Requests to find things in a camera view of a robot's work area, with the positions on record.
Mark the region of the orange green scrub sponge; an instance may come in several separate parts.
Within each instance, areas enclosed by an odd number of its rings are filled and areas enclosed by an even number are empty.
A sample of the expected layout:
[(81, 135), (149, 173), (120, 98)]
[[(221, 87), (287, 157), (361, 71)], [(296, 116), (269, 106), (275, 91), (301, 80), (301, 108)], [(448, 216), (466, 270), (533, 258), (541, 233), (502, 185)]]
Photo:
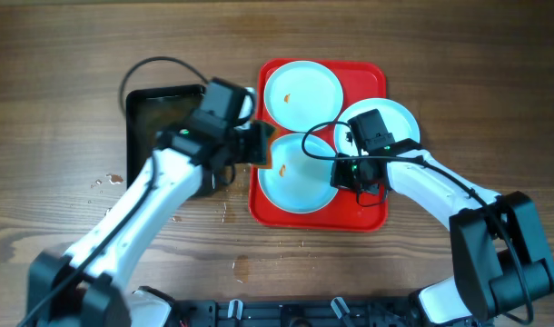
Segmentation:
[(255, 121), (254, 127), (257, 132), (255, 155), (252, 164), (259, 169), (270, 169), (272, 167), (272, 143), (278, 136), (278, 128), (265, 121)]

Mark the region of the light blue plate bottom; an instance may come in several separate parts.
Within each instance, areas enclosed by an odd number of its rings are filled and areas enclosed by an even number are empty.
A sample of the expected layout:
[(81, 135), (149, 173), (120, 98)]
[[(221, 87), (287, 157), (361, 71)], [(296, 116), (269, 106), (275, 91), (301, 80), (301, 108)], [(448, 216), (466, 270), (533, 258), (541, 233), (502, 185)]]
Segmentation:
[(302, 150), (303, 134), (286, 134), (272, 143), (272, 167), (257, 173), (263, 194), (288, 213), (313, 213), (328, 205), (338, 189), (330, 185), (332, 162)]

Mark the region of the light blue plate top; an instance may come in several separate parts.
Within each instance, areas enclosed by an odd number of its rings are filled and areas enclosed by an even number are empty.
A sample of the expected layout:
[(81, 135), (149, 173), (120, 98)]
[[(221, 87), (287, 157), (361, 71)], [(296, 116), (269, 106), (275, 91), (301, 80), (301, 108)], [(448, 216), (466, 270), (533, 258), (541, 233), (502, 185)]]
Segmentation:
[(264, 106), (281, 127), (305, 133), (333, 121), (341, 112), (344, 93), (332, 70), (313, 61), (294, 61), (277, 68), (263, 90)]

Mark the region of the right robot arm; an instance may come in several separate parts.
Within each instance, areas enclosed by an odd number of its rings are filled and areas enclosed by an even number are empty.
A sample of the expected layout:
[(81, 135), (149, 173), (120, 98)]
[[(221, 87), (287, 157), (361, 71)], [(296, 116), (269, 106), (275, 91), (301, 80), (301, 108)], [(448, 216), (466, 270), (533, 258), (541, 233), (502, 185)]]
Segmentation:
[(423, 288), (425, 319), (446, 324), (464, 318), (485, 322), (554, 293), (554, 260), (536, 205), (522, 192), (501, 195), (482, 188), (406, 139), (363, 156), (337, 154), (334, 178), (363, 191), (381, 185), (404, 195), (450, 234), (452, 277)]

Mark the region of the light blue plate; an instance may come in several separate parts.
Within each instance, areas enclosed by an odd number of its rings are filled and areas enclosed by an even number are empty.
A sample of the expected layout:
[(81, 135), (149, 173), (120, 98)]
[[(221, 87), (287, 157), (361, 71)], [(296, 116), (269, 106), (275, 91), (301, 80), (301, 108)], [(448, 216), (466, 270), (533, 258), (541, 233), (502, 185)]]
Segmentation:
[(263, 90), (264, 106), (281, 127), (305, 133), (333, 121), (341, 112), (344, 93), (332, 70), (313, 61), (294, 61), (277, 68)]
[[(347, 123), (351, 118), (358, 114), (363, 114), (371, 110), (378, 110), (386, 129), (392, 133), (396, 142), (410, 138), (413, 141), (420, 142), (420, 129), (412, 113), (402, 104), (385, 98), (369, 98), (360, 100), (345, 109), (340, 117), (340, 122)], [(354, 144), (346, 140), (350, 129), (341, 124), (337, 124), (334, 129), (334, 145), (337, 153), (347, 155), (357, 155), (357, 148)]]
[(286, 134), (272, 143), (272, 167), (257, 173), (263, 194), (288, 213), (313, 213), (328, 205), (338, 189), (330, 185), (332, 162), (302, 150), (303, 134)]

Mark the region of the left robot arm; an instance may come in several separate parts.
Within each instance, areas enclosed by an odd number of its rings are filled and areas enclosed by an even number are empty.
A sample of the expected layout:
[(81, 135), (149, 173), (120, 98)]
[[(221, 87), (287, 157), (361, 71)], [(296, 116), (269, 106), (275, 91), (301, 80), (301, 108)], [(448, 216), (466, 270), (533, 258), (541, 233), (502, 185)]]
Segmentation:
[(24, 326), (174, 326), (174, 300), (125, 289), (167, 220), (226, 165), (265, 164), (275, 128), (189, 125), (158, 134), (142, 171), (111, 211), (61, 256), (40, 253), (28, 273)]

